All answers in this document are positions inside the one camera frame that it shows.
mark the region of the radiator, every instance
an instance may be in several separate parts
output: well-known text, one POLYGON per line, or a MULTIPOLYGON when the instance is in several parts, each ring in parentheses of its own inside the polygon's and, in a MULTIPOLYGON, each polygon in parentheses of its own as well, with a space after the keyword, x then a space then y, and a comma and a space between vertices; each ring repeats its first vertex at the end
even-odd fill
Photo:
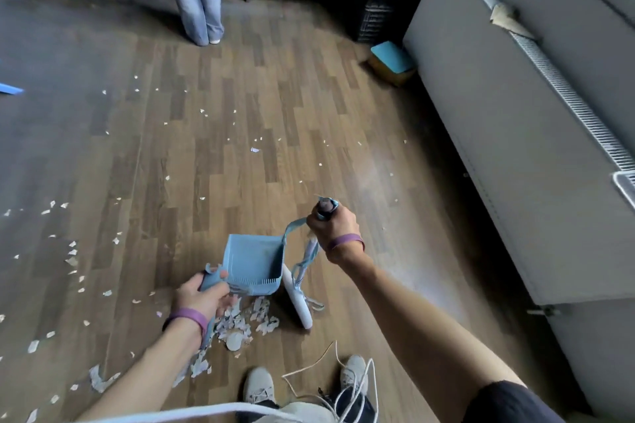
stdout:
POLYGON ((635 160, 498 0, 422 0, 404 37, 536 304, 635 296, 635 160))

